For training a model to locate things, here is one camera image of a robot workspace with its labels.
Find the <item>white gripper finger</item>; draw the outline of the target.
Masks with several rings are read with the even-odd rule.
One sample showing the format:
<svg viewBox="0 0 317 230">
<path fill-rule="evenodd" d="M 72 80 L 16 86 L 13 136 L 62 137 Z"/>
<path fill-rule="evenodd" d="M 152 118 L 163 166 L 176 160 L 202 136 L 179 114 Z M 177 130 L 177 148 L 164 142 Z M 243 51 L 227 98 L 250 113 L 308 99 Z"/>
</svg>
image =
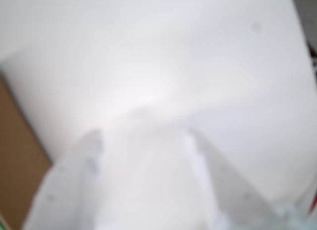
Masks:
<svg viewBox="0 0 317 230">
<path fill-rule="evenodd" d="M 100 130 L 84 135 L 47 172 L 23 224 L 25 230 L 93 230 L 98 212 Z"/>
<path fill-rule="evenodd" d="M 273 207 L 203 134 L 191 129 L 188 145 L 196 154 L 198 180 L 216 212 L 214 230 L 303 230 L 305 221 L 292 206 Z"/>
</svg>

